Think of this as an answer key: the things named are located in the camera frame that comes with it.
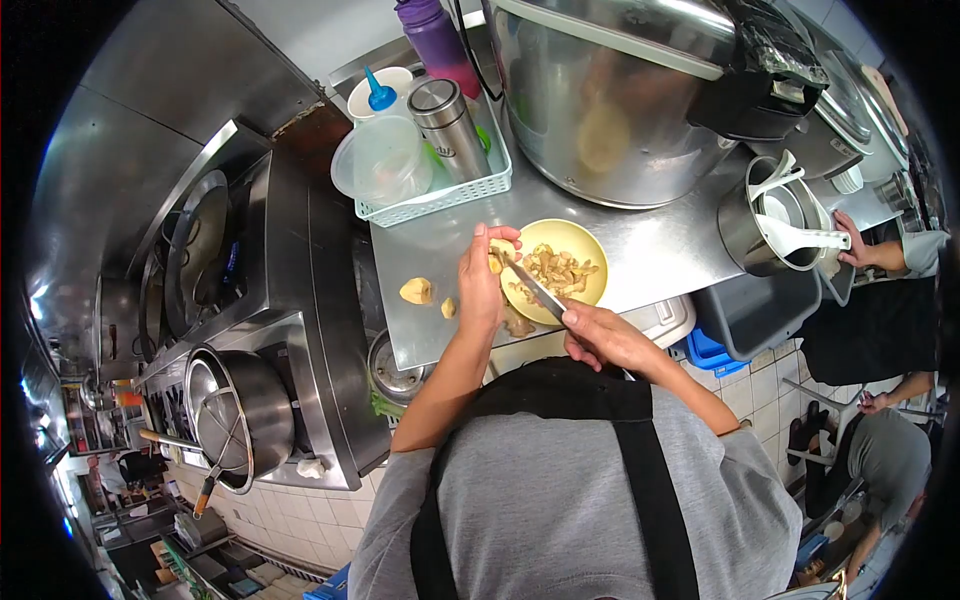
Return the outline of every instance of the white ladle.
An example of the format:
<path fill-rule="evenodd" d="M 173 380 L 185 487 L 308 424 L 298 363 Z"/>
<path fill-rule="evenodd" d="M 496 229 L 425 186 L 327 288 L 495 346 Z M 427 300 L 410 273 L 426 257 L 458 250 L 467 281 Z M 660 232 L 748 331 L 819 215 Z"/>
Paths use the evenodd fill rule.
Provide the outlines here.
<path fill-rule="evenodd" d="M 806 175 L 803 167 L 797 167 L 795 170 L 790 173 L 781 175 L 780 177 L 771 176 L 763 183 L 758 183 L 757 185 L 748 185 L 747 186 L 747 196 L 750 199 L 750 202 L 753 202 L 763 194 L 769 192 L 775 187 L 782 187 L 790 181 L 796 181 L 799 178 Z"/>
<path fill-rule="evenodd" d="M 755 216 L 756 224 L 759 225 L 767 244 L 781 256 L 787 256 L 800 248 L 850 249 L 850 234 L 845 231 L 797 229 L 767 215 Z"/>
<path fill-rule="evenodd" d="M 800 168 L 797 171 L 792 171 L 789 174 L 787 173 L 795 164 L 797 164 L 797 158 L 793 156 L 793 153 L 789 150 L 784 150 L 783 156 L 780 157 L 780 163 L 777 165 L 777 168 L 774 169 L 774 172 L 770 174 L 770 177 L 756 185 L 747 185 L 747 196 L 749 197 L 750 202 L 756 200 L 760 194 L 763 194 L 777 187 L 778 185 L 783 185 L 784 183 L 789 183 L 790 181 L 803 177 L 805 175 L 803 168 Z"/>

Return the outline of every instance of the stainless steel thermos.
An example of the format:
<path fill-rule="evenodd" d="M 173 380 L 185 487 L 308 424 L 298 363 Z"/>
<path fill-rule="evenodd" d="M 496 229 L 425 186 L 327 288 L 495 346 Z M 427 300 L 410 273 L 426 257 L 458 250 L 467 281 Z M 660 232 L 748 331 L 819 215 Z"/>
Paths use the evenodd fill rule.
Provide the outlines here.
<path fill-rule="evenodd" d="M 407 107 L 455 182 L 466 183 L 492 174 L 483 142 L 456 82 L 425 82 L 407 97 Z"/>

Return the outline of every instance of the gray plastic bin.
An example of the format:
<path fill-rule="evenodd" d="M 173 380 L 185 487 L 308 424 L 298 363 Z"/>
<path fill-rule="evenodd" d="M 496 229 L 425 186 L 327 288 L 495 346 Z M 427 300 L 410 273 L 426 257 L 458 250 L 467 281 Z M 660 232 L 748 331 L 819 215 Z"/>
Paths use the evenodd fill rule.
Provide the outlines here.
<path fill-rule="evenodd" d="M 820 306 L 820 276 L 784 271 L 769 277 L 742 275 L 693 293 L 697 325 L 746 362 L 796 333 Z"/>
<path fill-rule="evenodd" d="M 846 306 L 850 301 L 850 291 L 853 289 L 853 276 L 856 275 L 853 265 L 846 262 L 840 263 L 840 271 L 833 277 L 827 277 L 820 265 L 815 269 L 824 287 L 824 300 L 835 300 L 837 304 Z"/>

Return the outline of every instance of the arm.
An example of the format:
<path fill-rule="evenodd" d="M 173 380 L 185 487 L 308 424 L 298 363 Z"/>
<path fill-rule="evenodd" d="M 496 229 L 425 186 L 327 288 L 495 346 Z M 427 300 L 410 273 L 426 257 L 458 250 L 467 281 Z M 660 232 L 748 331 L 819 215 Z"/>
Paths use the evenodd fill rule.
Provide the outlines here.
<path fill-rule="evenodd" d="M 519 235 L 513 228 L 476 226 L 460 259 L 460 326 L 396 426 L 392 452 L 435 447 L 480 388 L 493 336 L 503 321 L 500 278 L 490 270 L 487 258 L 490 240 L 511 240 L 519 250 Z"/>
<path fill-rule="evenodd" d="M 867 559 L 867 555 L 870 554 L 870 551 L 874 549 L 876 541 L 880 539 L 880 523 L 874 523 L 873 527 L 867 531 L 867 534 L 860 539 L 856 547 L 853 549 L 853 554 L 850 556 L 850 562 L 847 563 L 847 583 L 852 582 L 856 579 L 857 571 L 860 570 L 860 566 L 863 565 L 863 562 Z"/>
<path fill-rule="evenodd" d="M 678 397 L 718 436 L 740 428 L 730 407 L 697 383 L 684 368 L 667 356 L 633 325 L 606 308 L 564 300 L 564 325 L 570 332 L 564 348 L 571 358 L 600 371 L 602 363 L 641 373 L 650 383 Z"/>
<path fill-rule="evenodd" d="M 390 444 L 391 452 L 437 445 L 480 388 L 495 331 L 457 330 L 437 368 L 403 413 Z"/>
<path fill-rule="evenodd" d="M 877 265 L 886 271 L 906 269 L 901 242 L 883 242 L 875 246 L 867 246 L 863 243 L 863 237 L 850 215 L 842 210 L 835 210 L 833 218 L 836 219 L 838 229 L 850 234 L 850 251 L 840 252 L 837 255 L 838 260 L 850 263 L 854 267 Z"/>
<path fill-rule="evenodd" d="M 907 375 L 892 392 L 884 392 L 873 396 L 864 391 L 860 401 L 860 412 L 872 415 L 889 406 L 896 406 L 904 400 L 926 394 L 933 389 L 933 373 L 929 371 L 915 371 Z"/>

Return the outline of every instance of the blue nozzle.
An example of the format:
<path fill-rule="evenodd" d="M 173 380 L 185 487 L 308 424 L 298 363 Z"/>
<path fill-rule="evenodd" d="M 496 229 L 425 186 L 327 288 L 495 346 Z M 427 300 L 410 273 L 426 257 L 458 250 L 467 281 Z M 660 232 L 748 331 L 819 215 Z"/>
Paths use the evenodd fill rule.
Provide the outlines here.
<path fill-rule="evenodd" d="M 367 98 L 367 104 L 374 111 L 385 110 L 396 102 L 396 91 L 389 85 L 380 85 L 368 66 L 363 67 L 367 74 L 367 82 L 370 84 L 370 97 Z"/>

